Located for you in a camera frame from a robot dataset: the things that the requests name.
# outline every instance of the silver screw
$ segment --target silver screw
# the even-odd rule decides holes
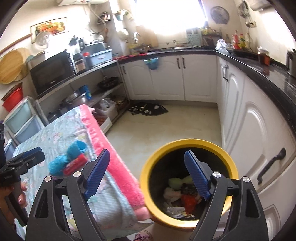
[[[242,180],[246,183],[248,183],[250,181],[250,179],[248,177],[243,177]]]
[[[221,173],[219,173],[219,172],[214,172],[214,173],[213,173],[213,176],[216,177],[216,178],[219,178],[219,177],[221,177]]]
[[[51,176],[47,176],[47,177],[44,178],[44,181],[48,183],[51,179],[52,179]]]
[[[74,172],[73,173],[73,176],[74,177],[80,177],[81,176],[81,172],[80,171]]]

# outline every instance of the picture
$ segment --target picture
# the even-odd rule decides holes
[[[68,32],[67,18],[57,18],[47,22],[39,23],[30,27],[32,33],[31,41],[35,42],[36,36],[42,31],[51,32],[53,35]]]

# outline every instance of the electric kettle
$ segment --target electric kettle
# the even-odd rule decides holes
[[[296,78],[296,50],[287,53],[287,68],[290,75]]]

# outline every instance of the red bucket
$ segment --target red bucket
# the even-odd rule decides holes
[[[22,92],[22,87],[16,89],[8,98],[4,101],[2,106],[10,112],[22,99],[24,94]]]

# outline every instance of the pink patterned shoe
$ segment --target pink patterned shoe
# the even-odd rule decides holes
[[[135,235],[134,241],[153,241],[153,237],[148,231],[142,230]]]

